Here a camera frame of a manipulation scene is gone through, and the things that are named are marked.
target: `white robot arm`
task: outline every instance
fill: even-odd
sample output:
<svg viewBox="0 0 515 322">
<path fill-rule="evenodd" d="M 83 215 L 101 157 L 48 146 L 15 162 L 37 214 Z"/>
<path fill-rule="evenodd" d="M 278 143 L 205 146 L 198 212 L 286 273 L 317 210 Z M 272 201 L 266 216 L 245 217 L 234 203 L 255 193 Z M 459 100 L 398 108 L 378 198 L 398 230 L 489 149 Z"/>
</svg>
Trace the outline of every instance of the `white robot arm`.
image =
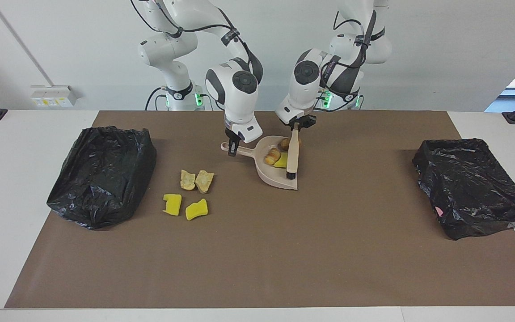
<svg viewBox="0 0 515 322">
<path fill-rule="evenodd" d="M 282 122 L 290 126 L 298 123 L 307 128 L 315 124 L 315 117 L 309 114 L 319 101 L 319 88 L 327 88 L 340 97 L 347 106 L 358 95 L 363 72 L 360 67 L 369 62 L 368 55 L 377 52 L 370 62 L 384 63 L 391 53 L 390 42 L 384 35 L 384 23 L 380 22 L 377 11 L 388 8 L 388 0 L 337 0 L 339 13 L 345 18 L 339 26 L 349 22 L 360 29 L 359 34 L 338 34 L 331 41 L 329 53 L 310 49 L 298 59 L 292 77 L 288 96 L 276 110 Z M 373 34 L 375 26 L 383 26 Z M 371 41 L 379 42 L 370 51 Z"/>
<path fill-rule="evenodd" d="M 229 155 L 236 154 L 240 140 L 249 143 L 262 136 L 253 112 L 263 67 L 225 13 L 208 0 L 148 0 L 145 5 L 153 29 L 164 34 L 143 42 L 141 55 L 149 65 L 165 72 L 174 99 L 185 98 L 192 82 L 186 66 L 173 60 L 196 49 L 198 41 L 194 32 L 217 35 L 234 58 L 208 70 L 206 87 L 209 96 L 225 110 Z"/>
</svg>

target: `garbage bag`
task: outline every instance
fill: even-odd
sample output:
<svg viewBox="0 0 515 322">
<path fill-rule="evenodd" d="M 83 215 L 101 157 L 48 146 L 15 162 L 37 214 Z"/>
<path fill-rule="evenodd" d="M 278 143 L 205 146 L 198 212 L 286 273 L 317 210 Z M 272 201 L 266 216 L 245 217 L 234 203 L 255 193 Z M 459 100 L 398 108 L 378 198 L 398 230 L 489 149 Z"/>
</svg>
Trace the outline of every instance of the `garbage bag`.
<svg viewBox="0 0 515 322">
<path fill-rule="evenodd" d="M 413 165 L 451 239 L 515 228 L 515 183 L 483 140 L 424 141 Z"/>
<path fill-rule="evenodd" d="M 88 128 L 75 141 L 47 205 L 88 229 L 133 216 L 156 164 L 148 130 Z"/>
</svg>

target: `white table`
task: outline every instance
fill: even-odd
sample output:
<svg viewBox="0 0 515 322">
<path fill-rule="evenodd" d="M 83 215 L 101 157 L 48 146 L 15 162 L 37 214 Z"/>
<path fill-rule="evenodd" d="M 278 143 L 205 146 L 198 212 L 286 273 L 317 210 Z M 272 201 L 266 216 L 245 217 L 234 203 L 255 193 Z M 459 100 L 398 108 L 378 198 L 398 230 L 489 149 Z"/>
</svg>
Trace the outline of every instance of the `white table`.
<svg viewBox="0 0 515 322">
<path fill-rule="evenodd" d="M 463 138 L 484 139 L 515 181 L 515 126 L 500 114 L 450 112 Z M 0 321 L 515 321 L 515 307 L 287 309 L 3 309 L 47 215 L 63 160 L 96 111 L 11 110 L 0 122 Z"/>
</svg>

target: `wooden brush handle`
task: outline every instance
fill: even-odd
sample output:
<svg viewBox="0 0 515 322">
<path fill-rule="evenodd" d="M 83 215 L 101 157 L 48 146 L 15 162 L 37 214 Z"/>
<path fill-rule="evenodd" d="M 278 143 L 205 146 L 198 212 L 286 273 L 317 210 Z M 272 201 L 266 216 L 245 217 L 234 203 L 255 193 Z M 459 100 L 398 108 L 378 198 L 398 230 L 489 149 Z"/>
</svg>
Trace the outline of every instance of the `wooden brush handle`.
<svg viewBox="0 0 515 322">
<path fill-rule="evenodd" d="M 288 173 L 297 173 L 299 163 L 299 130 L 295 126 L 291 133 L 290 148 L 287 152 L 287 171 Z"/>
</svg>

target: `brown mat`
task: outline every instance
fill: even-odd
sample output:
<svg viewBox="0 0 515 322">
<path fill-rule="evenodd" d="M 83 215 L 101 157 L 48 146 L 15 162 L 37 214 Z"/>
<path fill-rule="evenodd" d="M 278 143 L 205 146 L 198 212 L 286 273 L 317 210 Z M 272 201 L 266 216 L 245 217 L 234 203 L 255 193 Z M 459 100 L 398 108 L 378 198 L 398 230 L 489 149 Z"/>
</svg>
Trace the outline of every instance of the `brown mat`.
<svg viewBox="0 0 515 322">
<path fill-rule="evenodd" d="M 159 151 L 137 213 L 104 232 L 51 214 L 6 308 L 515 306 L 515 232 L 449 240 L 417 187 L 421 142 L 460 138 L 445 112 L 319 115 L 299 191 L 221 152 L 221 113 L 100 112 L 110 125 L 149 128 Z M 181 191 L 182 168 L 215 171 L 210 193 Z M 206 197 L 211 214 L 163 214 L 165 193 Z"/>
</svg>

